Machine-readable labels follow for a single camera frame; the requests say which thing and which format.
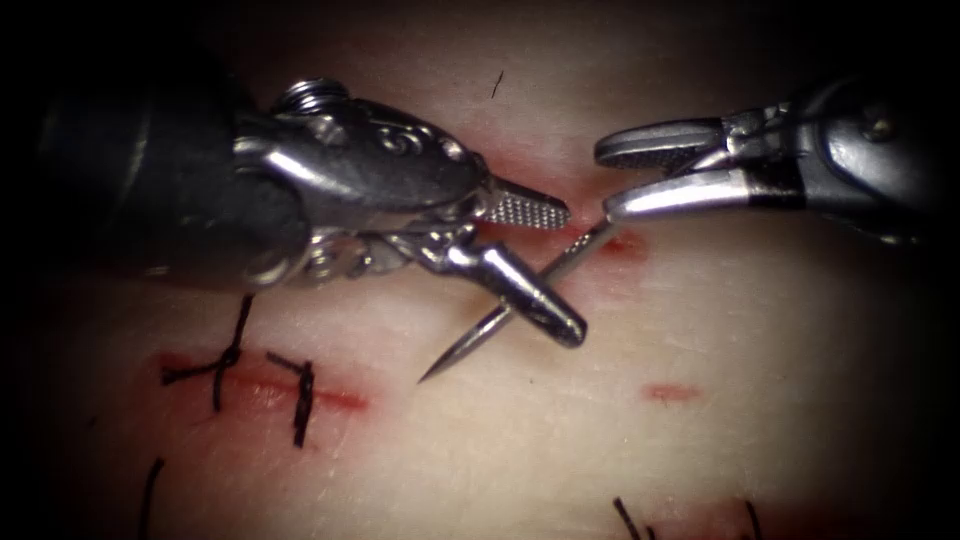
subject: silver metal instrument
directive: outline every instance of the silver metal instrument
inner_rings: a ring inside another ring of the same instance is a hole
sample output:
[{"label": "silver metal instrument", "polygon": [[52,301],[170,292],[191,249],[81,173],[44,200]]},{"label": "silver metal instrument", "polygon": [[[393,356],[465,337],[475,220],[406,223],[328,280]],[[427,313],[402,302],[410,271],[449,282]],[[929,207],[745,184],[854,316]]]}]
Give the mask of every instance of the silver metal instrument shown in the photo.
[{"label": "silver metal instrument", "polygon": [[476,283],[564,346],[583,343],[586,322],[519,257],[502,243],[473,245],[474,220],[562,227],[562,201],[495,176],[446,131],[351,98],[331,79],[294,85],[272,114],[241,121],[240,171],[292,186],[313,235],[303,260],[276,261],[254,279],[315,286],[415,261]]},{"label": "silver metal instrument", "polygon": [[[887,243],[924,242],[943,229],[947,188],[931,117],[916,105],[909,92],[851,76],[761,109],[604,137],[594,148],[598,165],[666,176],[604,200],[605,219],[541,277],[566,275],[621,225],[718,209],[810,210]],[[421,381],[476,350],[511,314],[507,305],[491,311]]]}]

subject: skin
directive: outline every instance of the skin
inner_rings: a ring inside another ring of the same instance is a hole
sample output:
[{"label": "skin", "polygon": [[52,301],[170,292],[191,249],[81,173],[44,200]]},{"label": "skin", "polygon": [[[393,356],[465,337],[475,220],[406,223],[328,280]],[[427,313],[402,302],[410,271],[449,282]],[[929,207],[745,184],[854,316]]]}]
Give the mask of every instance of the skin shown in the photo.
[{"label": "skin", "polygon": [[[769,6],[424,4],[236,9],[196,28],[262,104],[336,77],[566,199],[580,230],[655,177],[594,166],[596,139],[774,103],[844,63],[821,39],[840,22]],[[572,235],[486,237],[541,267]],[[30,411],[13,424],[18,490],[70,536],[134,536],[158,456],[153,538],[626,539],[617,496],[658,539],[756,537],[744,501],[764,538],[936,530],[952,358],[937,261],[805,214],[644,224],[558,286],[590,322],[583,347],[517,321],[422,385],[493,306],[483,291],[415,266],[273,290],[220,413],[210,375],[159,373],[215,360],[239,295],[47,283],[10,340],[12,410]],[[268,350],[313,363],[303,449],[297,378]]]}]

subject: black insulation sleeve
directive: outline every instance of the black insulation sleeve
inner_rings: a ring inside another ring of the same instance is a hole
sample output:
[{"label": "black insulation sleeve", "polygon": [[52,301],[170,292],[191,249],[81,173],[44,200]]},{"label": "black insulation sleeve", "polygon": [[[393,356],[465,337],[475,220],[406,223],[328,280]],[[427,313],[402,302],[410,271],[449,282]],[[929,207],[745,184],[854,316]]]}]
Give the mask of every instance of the black insulation sleeve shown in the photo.
[{"label": "black insulation sleeve", "polygon": [[258,290],[302,257],[300,201],[235,170],[234,119],[252,105],[217,62],[139,41],[64,51],[34,96],[35,168],[17,197],[26,267]]}]

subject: black suture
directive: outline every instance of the black suture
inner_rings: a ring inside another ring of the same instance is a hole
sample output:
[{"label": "black suture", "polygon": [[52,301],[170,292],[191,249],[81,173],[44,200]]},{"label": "black suture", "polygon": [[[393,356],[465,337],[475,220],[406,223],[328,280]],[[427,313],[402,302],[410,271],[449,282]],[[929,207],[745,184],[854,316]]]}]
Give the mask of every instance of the black suture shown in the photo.
[{"label": "black suture", "polygon": [[623,524],[627,526],[627,531],[630,532],[630,540],[640,540],[640,531],[637,530],[637,526],[633,524],[633,520],[630,518],[630,514],[627,513],[627,509],[623,506],[623,501],[620,500],[620,497],[613,499],[613,507],[617,509],[617,513],[620,514],[620,519],[623,520]]},{"label": "black suture", "polygon": [[760,532],[760,518],[757,517],[757,509],[753,507],[750,501],[744,501],[747,506],[747,514],[750,514],[750,525],[753,527],[753,540],[763,540],[763,533]]},{"label": "black suture", "polygon": [[293,444],[303,448],[303,439],[307,434],[307,422],[310,421],[310,411],[313,409],[313,365],[303,363],[300,371],[300,395],[297,397],[297,410],[293,415]]},{"label": "black suture", "polygon": [[303,367],[294,364],[290,360],[287,360],[286,358],[280,356],[275,352],[267,351],[267,360],[269,360],[270,362],[273,362],[274,364],[277,364],[280,367],[289,369],[290,371],[296,373],[297,375],[299,375],[300,372],[303,371]]},{"label": "black suture", "polygon": [[307,424],[310,422],[310,412],[313,410],[313,364],[307,361],[299,366],[271,351],[267,351],[267,360],[300,376],[300,391],[297,395],[297,406],[293,414],[293,444],[297,448],[303,448],[303,441],[307,435]]},{"label": "black suture", "polygon": [[493,96],[497,95],[497,88],[500,88],[500,81],[503,80],[503,70],[500,70],[500,76],[497,77],[497,82],[493,85],[493,92],[490,93],[490,99],[493,99]]},{"label": "black suture", "polygon": [[250,317],[250,308],[253,306],[253,295],[248,294],[240,302],[240,314],[237,317],[237,324],[233,330],[233,339],[230,345],[220,353],[220,358],[202,366],[173,369],[168,367],[161,368],[160,384],[167,386],[183,379],[202,375],[213,371],[213,410],[220,412],[221,407],[221,388],[223,386],[223,374],[227,368],[237,365],[240,361],[240,343],[243,341],[243,330],[247,326],[247,319]]},{"label": "black suture", "polygon": [[137,538],[139,540],[147,538],[150,528],[150,506],[153,503],[153,487],[157,483],[157,476],[165,463],[163,458],[158,457],[150,467],[150,472],[147,473],[147,483],[143,487],[143,499],[140,501],[140,520],[137,524]]}]

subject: red incision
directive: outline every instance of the red incision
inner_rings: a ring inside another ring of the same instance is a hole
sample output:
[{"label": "red incision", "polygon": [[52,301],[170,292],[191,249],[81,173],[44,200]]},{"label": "red incision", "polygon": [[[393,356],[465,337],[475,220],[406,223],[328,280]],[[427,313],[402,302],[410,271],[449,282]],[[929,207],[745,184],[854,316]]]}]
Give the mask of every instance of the red incision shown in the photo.
[{"label": "red incision", "polygon": [[641,388],[641,395],[646,400],[687,402],[700,397],[703,392],[696,386],[685,386],[671,383],[650,383]]},{"label": "red incision", "polygon": [[[529,258],[531,262],[543,266],[567,249],[587,229],[567,226],[559,230],[544,231],[494,223],[478,223],[477,230],[481,241],[503,240],[511,249]],[[592,261],[601,263],[639,264],[646,258],[647,243],[638,232],[632,230],[621,230],[616,237],[591,256]]]},{"label": "red incision", "polygon": [[370,402],[354,394],[334,394],[332,392],[314,392],[313,397],[330,407],[352,411],[364,411]]},{"label": "red incision", "polygon": [[[190,355],[172,351],[158,352],[151,359],[160,368],[175,370],[203,365],[202,362],[197,362]],[[324,375],[322,368],[318,369],[315,364],[314,371],[317,372],[317,386],[321,386],[321,388],[313,391],[314,401],[318,405],[327,409],[353,412],[365,411],[370,406],[368,399],[354,392],[323,389]],[[273,389],[289,395],[293,400],[299,395],[297,374],[281,366],[267,363],[265,355],[259,352],[244,352],[236,366],[224,371],[223,379],[225,382],[234,382],[241,386]]]}]

